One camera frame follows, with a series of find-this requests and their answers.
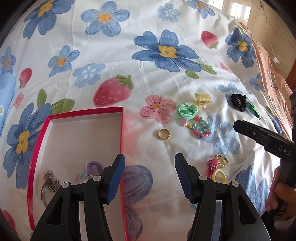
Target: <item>blue gripper pad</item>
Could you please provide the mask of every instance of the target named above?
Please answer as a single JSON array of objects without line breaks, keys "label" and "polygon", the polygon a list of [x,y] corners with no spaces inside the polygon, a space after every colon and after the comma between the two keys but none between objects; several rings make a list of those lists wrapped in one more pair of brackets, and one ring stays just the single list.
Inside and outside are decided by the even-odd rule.
[{"label": "blue gripper pad", "polygon": [[106,196],[106,200],[108,203],[111,203],[111,201],[116,196],[125,166],[126,166],[126,159],[124,155],[118,154],[110,169],[110,172],[113,172],[113,175],[108,181],[108,191]]},{"label": "blue gripper pad", "polygon": [[185,197],[191,203],[194,203],[195,197],[193,195],[193,189],[197,187],[197,177],[192,172],[182,153],[178,153],[177,155],[175,155],[175,168]]}]

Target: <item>strawberry print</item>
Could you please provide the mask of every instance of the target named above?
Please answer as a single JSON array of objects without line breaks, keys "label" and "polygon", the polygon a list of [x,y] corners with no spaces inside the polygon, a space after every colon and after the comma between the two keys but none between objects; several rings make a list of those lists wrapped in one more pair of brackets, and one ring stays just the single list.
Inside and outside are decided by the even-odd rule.
[{"label": "strawberry print", "polygon": [[217,36],[208,31],[202,32],[202,41],[204,45],[209,49],[216,49],[219,44]]},{"label": "strawberry print", "polygon": [[104,81],[94,95],[94,105],[104,107],[128,99],[134,89],[131,75],[117,75]]},{"label": "strawberry print", "polygon": [[32,76],[32,70],[30,68],[26,68],[20,73],[20,78],[19,78],[19,80],[20,80],[19,88],[20,89],[22,89],[26,86],[26,84],[28,83],[31,76]]}]

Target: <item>pink flower print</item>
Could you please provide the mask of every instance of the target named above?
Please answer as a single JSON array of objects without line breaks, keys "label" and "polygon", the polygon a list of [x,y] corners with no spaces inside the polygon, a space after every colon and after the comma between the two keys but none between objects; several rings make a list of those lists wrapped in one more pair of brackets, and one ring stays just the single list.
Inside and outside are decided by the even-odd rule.
[{"label": "pink flower print", "polygon": [[231,73],[229,68],[227,68],[224,64],[222,64],[221,62],[219,62],[219,64],[220,64],[221,69],[227,70],[229,73]]},{"label": "pink flower print", "polygon": [[172,120],[170,112],[176,109],[176,103],[171,99],[162,99],[157,95],[150,95],[145,99],[147,106],[140,109],[140,116],[144,119],[155,119],[161,124]]},{"label": "pink flower print", "polygon": [[22,102],[22,100],[24,99],[24,94],[20,93],[18,94],[15,102],[13,103],[14,107],[17,109],[20,106],[20,103]]},{"label": "pink flower print", "polygon": [[3,216],[6,218],[7,222],[9,223],[10,227],[12,228],[12,230],[15,232],[16,235],[17,231],[15,230],[15,221],[13,220],[12,216],[10,215],[10,213],[6,210],[2,210]]}]

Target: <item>purple hair tie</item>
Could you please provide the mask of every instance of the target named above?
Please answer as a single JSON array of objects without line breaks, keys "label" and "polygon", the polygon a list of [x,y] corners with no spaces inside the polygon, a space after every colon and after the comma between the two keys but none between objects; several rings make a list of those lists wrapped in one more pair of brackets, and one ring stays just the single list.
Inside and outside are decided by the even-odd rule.
[{"label": "purple hair tie", "polygon": [[101,175],[103,172],[104,168],[102,165],[96,161],[90,161],[86,165],[86,171],[89,175]]}]

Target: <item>blue pillow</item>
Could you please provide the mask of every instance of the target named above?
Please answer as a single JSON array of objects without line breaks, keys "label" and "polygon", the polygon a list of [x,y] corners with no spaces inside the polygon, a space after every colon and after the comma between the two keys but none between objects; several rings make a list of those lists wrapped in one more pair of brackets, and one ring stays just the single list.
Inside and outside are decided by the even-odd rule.
[{"label": "blue pillow", "polygon": [[10,72],[0,72],[0,134],[13,97],[15,82],[16,78]]}]

